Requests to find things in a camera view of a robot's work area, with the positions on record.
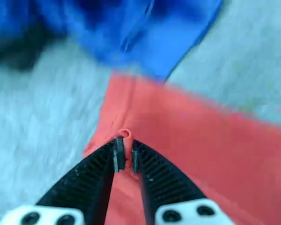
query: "red fabric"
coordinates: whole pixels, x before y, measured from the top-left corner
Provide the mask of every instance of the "red fabric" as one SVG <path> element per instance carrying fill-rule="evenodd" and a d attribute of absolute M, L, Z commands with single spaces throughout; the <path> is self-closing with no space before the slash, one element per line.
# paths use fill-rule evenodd
<path fill-rule="evenodd" d="M 118 135 L 124 137 L 127 169 L 115 175 L 106 224 L 145 224 L 129 160 L 136 139 L 178 166 L 237 224 L 281 225 L 281 128 L 141 78 L 114 75 L 85 156 Z"/>

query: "gray carpet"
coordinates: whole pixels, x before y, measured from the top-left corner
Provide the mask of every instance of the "gray carpet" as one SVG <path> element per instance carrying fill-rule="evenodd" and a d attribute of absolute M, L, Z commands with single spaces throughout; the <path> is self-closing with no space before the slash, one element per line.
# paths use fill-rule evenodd
<path fill-rule="evenodd" d="M 71 41 L 49 46 L 31 73 L 0 68 L 0 218 L 79 162 L 110 72 Z M 281 0 L 226 1 L 169 82 L 281 125 Z"/>

